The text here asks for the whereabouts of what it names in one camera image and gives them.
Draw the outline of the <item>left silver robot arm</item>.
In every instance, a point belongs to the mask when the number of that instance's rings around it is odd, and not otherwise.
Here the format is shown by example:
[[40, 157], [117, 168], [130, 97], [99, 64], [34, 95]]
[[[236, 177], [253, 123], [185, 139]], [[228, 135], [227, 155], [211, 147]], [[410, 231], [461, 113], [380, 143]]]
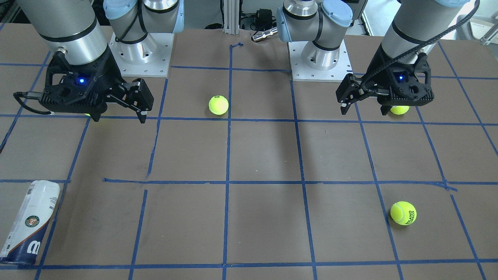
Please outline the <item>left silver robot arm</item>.
[[[401, 0], [365, 74], [346, 74], [335, 94], [345, 115], [352, 104], [375, 97], [386, 115], [395, 106], [419, 107], [434, 100], [428, 54], [445, 35], [466, 23], [451, 21], [465, 0]], [[353, 10], [343, 0], [285, 0], [276, 15], [283, 42], [306, 42], [302, 58], [317, 70], [336, 65]]]

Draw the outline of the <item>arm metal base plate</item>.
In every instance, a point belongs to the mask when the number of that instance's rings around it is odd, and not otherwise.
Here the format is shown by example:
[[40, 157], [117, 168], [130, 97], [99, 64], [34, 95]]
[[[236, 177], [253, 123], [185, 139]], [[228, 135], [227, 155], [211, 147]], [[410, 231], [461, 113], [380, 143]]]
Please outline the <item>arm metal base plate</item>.
[[325, 51], [312, 42], [289, 42], [289, 59], [293, 81], [341, 82], [353, 73], [345, 41], [338, 49]]
[[116, 42], [115, 34], [110, 40], [110, 50], [124, 77], [166, 78], [175, 35], [172, 33], [149, 33], [141, 42], [124, 44]]

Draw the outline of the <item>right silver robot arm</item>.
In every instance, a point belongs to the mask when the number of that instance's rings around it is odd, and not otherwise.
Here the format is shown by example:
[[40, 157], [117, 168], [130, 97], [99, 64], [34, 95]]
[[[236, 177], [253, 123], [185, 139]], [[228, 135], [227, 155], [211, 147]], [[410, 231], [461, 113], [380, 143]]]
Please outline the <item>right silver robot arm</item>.
[[87, 114], [97, 122], [117, 103], [146, 122], [154, 97], [144, 76], [167, 76], [174, 35], [184, 29], [183, 0], [105, 0], [111, 41], [88, 0], [18, 4], [53, 51], [43, 90], [14, 93], [25, 110]]

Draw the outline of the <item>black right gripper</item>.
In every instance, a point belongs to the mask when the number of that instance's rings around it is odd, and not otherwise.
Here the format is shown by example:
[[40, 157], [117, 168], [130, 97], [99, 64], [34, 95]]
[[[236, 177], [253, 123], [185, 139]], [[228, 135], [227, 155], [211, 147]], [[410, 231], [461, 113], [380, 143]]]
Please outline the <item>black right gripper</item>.
[[39, 100], [41, 106], [55, 113], [89, 114], [98, 122], [107, 110], [107, 95], [117, 87], [117, 103], [133, 110], [141, 124], [146, 122], [154, 97], [144, 79], [124, 82], [110, 49], [82, 65], [71, 65], [68, 55], [58, 50], [52, 56]]

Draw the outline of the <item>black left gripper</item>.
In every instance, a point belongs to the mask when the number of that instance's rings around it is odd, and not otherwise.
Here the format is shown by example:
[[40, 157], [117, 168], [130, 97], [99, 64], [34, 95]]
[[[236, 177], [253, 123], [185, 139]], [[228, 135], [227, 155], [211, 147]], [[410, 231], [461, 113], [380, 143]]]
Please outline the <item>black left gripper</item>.
[[341, 104], [341, 114], [346, 115], [350, 106], [367, 97], [376, 97], [381, 105], [381, 114], [386, 116], [393, 106], [424, 106], [434, 100], [431, 88], [431, 68], [427, 62], [427, 54], [417, 55], [411, 64], [393, 62], [379, 72], [378, 68], [387, 64], [389, 57], [382, 46], [379, 46], [361, 79], [347, 73], [336, 89], [336, 98]]

